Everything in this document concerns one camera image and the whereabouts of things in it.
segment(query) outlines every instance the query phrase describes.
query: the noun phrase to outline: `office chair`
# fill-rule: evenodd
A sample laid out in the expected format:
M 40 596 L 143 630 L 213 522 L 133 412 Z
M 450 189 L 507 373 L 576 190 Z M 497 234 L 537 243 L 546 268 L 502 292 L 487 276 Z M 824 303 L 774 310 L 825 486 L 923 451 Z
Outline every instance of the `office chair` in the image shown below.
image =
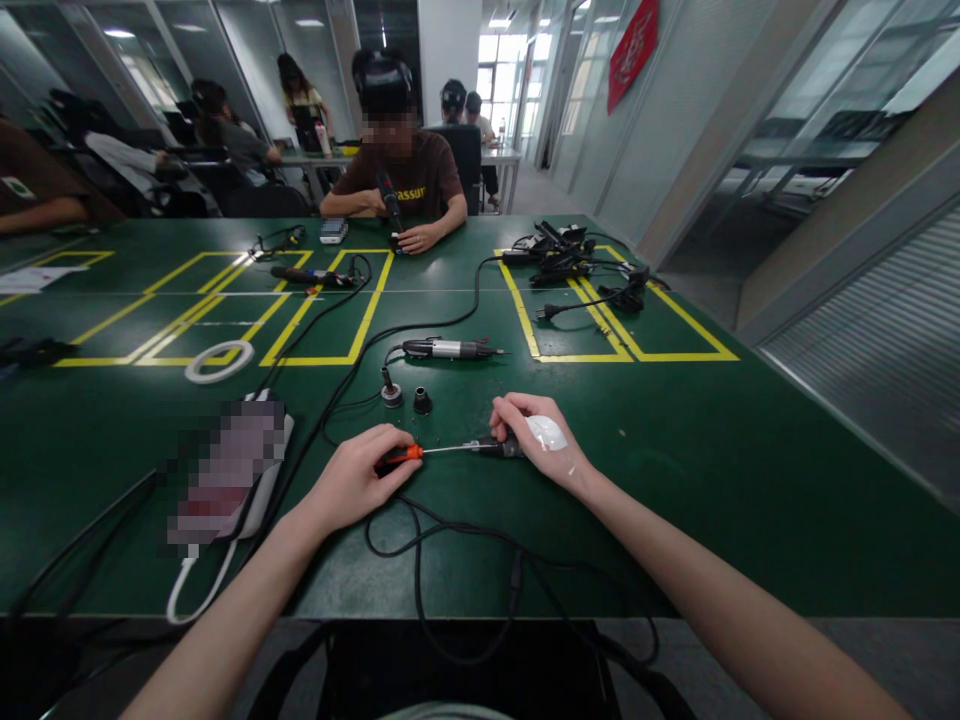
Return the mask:
M 220 210 L 224 217 L 244 218 L 299 218 L 312 214 L 303 195 L 285 185 L 233 190 L 220 205 Z
M 453 151 L 453 161 L 460 175 L 463 195 L 467 198 L 467 215 L 480 214 L 480 128 L 476 125 L 436 125 L 427 128 L 440 135 Z

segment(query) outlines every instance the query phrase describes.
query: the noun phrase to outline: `desk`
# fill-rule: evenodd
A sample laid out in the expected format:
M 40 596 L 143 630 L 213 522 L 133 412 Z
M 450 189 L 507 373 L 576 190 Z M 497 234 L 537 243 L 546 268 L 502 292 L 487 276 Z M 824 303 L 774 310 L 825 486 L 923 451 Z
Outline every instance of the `desk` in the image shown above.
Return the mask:
M 296 256 L 304 267 L 339 262 L 342 269 L 351 253 L 363 252 L 377 283 L 322 318 L 298 346 L 296 364 L 280 376 L 275 389 L 297 422 L 290 456 L 346 372 L 345 358 L 363 334 L 364 317 L 373 333 L 459 314 L 473 301 L 477 263 L 530 233 L 535 219 L 470 218 L 418 257 L 385 252 L 387 230 L 376 220 L 351 221 L 342 247 L 316 241 L 319 219 L 297 220 L 307 228 L 301 252 L 310 254 Z M 556 227 L 591 227 L 582 216 L 547 219 Z M 327 290 L 310 301 L 299 291 L 276 292 L 266 267 L 244 264 L 257 233 L 290 223 L 127 221 L 49 260 L 86 263 L 88 271 L 42 294 L 4 301 L 0 337 L 29 331 L 73 340 L 81 352 L 67 363 L 72 367 L 21 371 L 0 385 L 3 417 L 16 419 L 3 434 L 0 610 L 103 507 L 171 457 L 181 433 L 199 428 L 221 401 L 253 389 L 285 329 L 309 321 L 333 301 L 336 294 Z M 602 246 L 597 252 L 609 254 Z M 344 399 L 364 398 L 380 386 L 383 353 L 403 339 L 488 336 L 512 355 L 486 362 L 397 360 L 391 372 L 407 393 L 404 408 L 373 402 L 345 410 L 328 426 L 330 434 L 344 439 L 386 421 L 399 422 L 427 447 L 462 443 L 487 432 L 494 395 L 552 395 L 600 470 L 798 612 L 960 614 L 960 520 L 919 485 L 682 297 L 651 290 L 639 316 L 601 306 L 541 325 L 531 319 L 536 308 L 578 302 L 591 291 L 571 285 L 531 290 L 527 277 L 533 272 L 514 268 L 508 276 L 495 264 L 485 266 L 473 317 L 439 333 L 427 329 L 385 339 L 371 350 Z M 605 337 L 598 326 L 613 332 Z M 202 387 L 184 379 L 191 357 L 241 335 L 256 356 L 240 373 Z M 420 385 L 434 402 L 426 417 L 412 412 L 412 390 Z M 319 440 L 313 445 L 286 509 L 313 485 L 332 451 Z M 548 557 L 594 563 L 632 591 L 623 607 L 602 583 L 550 573 L 574 617 L 637 616 L 643 604 L 658 616 L 674 614 L 603 526 L 525 461 L 437 455 L 403 492 L 451 520 L 509 532 Z M 179 560 L 158 538 L 175 498 L 173 488 L 158 491 L 121 531 L 79 614 L 163 614 Z M 412 533 L 405 509 L 393 506 L 378 517 L 373 540 L 395 548 Z M 324 546 L 289 615 L 415 617 L 412 554 L 379 559 L 362 535 L 354 527 Z M 206 594 L 223 550 L 202 553 L 181 597 L 183 612 Z M 241 543 L 238 558 L 244 554 Z M 430 538 L 423 548 L 428 615 L 502 617 L 511 566 L 511 553 L 499 543 Z M 72 581 L 69 574 L 58 576 L 32 610 L 52 612 Z M 552 616 L 535 583 L 525 585 L 519 615 Z
M 795 140 L 788 138 L 754 138 L 747 144 L 743 153 L 737 158 L 737 165 L 747 167 L 747 175 L 710 223 L 703 235 L 704 240 L 713 236 L 737 203 L 746 197 L 747 189 L 753 183 L 762 180 L 772 168 L 786 167 L 787 172 L 769 192 L 768 198 L 771 200 L 783 191 L 801 167 L 853 169 L 880 146 L 879 142 L 872 141 L 814 140 L 803 152 L 788 153 L 790 145 L 794 142 Z
M 317 179 L 316 168 L 344 168 L 350 165 L 353 157 L 345 157 L 335 154 L 333 157 L 324 157 L 320 153 L 308 153 L 303 150 L 287 150 L 282 153 L 283 167 L 302 167 L 306 170 L 307 182 L 313 190 L 315 198 L 322 198 L 324 195 L 320 181 Z M 512 148 L 489 148 L 484 147 L 480 158 L 481 165 L 493 165 L 498 169 L 505 168 L 504 180 L 507 173 L 511 173 L 509 193 L 501 194 L 506 197 L 504 206 L 505 214 L 510 215 L 513 212 L 513 196 L 517 189 L 517 177 L 520 172 L 520 153 Z

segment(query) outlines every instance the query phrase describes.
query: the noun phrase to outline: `coiled white cable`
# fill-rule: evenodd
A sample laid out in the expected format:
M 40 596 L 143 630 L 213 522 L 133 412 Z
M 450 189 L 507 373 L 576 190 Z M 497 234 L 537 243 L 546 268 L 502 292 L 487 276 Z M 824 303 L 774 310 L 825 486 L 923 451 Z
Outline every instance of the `coiled white cable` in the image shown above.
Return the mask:
M 183 584 L 187 581 L 187 575 L 190 574 L 191 568 L 196 564 L 197 559 L 200 557 L 200 546 L 191 545 L 187 549 L 187 557 L 183 559 L 183 562 L 180 563 L 180 574 L 177 576 L 177 581 L 173 584 L 173 590 L 170 591 L 170 597 L 167 599 L 167 622 L 171 625 L 186 625 L 196 620 L 198 617 L 203 615 L 204 611 L 210 607 L 210 603 L 213 602 L 213 599 L 217 596 L 217 592 L 220 590 L 220 586 L 223 584 L 223 579 L 227 576 L 227 570 L 230 568 L 230 561 L 233 560 L 233 553 L 237 549 L 237 541 L 231 540 L 230 547 L 227 548 L 227 556 L 223 559 L 223 565 L 220 566 L 220 572 L 217 573 L 217 579 L 213 581 L 213 587 L 210 589 L 210 594 L 207 595 L 207 599 L 203 601 L 203 604 L 197 608 L 196 612 L 192 615 L 186 617 L 177 616 L 177 598 L 180 597 L 180 591 L 183 589 Z

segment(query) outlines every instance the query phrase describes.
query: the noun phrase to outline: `electric screwdriver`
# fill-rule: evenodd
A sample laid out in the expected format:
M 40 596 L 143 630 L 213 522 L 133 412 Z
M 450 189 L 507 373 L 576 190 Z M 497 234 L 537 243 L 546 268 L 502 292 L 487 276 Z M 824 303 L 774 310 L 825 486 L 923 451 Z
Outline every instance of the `electric screwdriver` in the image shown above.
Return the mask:
M 356 280 L 348 275 L 327 272 L 325 270 L 301 270 L 300 268 L 270 268 L 275 278 L 296 285 L 337 285 L 338 287 L 356 287 Z
M 439 338 L 407 340 L 401 343 L 400 349 L 412 357 L 447 357 L 455 360 L 481 360 L 493 355 L 509 355 L 503 350 L 495 350 L 476 342 L 457 342 Z

